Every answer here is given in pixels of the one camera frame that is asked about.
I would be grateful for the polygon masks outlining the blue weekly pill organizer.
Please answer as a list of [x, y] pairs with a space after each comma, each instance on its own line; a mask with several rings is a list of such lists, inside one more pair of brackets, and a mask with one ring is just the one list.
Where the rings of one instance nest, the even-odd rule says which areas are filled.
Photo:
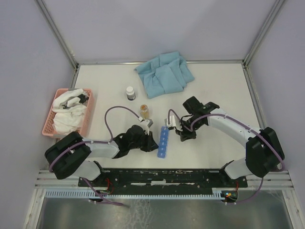
[[168, 138], [169, 138], [169, 128], [163, 126], [160, 132], [160, 140], [159, 147], [157, 152], [157, 157], [164, 159], [166, 157], [167, 146], [168, 146]]

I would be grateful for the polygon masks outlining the white cap dark pill bottle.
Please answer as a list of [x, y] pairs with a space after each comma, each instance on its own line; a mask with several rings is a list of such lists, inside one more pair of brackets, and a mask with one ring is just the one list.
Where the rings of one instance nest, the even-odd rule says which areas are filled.
[[128, 86], [126, 88], [126, 96], [127, 96], [127, 99], [130, 101], [133, 101], [136, 99], [136, 94], [135, 94], [134, 88], [132, 86]]

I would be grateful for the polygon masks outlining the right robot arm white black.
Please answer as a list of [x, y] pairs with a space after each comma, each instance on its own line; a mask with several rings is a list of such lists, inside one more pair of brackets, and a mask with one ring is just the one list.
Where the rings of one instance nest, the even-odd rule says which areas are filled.
[[263, 178], [269, 172], [285, 168], [285, 155], [275, 130], [270, 127], [254, 128], [231, 117], [219, 105], [203, 104], [192, 96], [183, 103], [188, 115], [179, 117], [169, 110], [165, 121], [169, 129], [175, 129], [182, 142], [196, 138], [196, 131], [203, 125], [227, 134], [245, 149], [245, 156], [224, 165], [219, 182], [229, 187], [236, 179], [248, 175]]

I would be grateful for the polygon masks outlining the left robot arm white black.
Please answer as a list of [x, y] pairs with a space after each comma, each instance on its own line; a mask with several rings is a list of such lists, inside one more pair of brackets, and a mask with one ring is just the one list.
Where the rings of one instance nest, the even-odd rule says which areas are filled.
[[112, 141], [89, 140], [78, 132], [72, 132], [45, 152], [49, 171], [58, 180], [70, 176], [85, 178], [95, 186], [105, 182], [101, 165], [89, 158], [118, 159], [128, 155], [131, 150], [151, 152], [158, 149], [150, 131], [148, 134], [139, 125], [133, 125], [126, 133], [119, 134]]

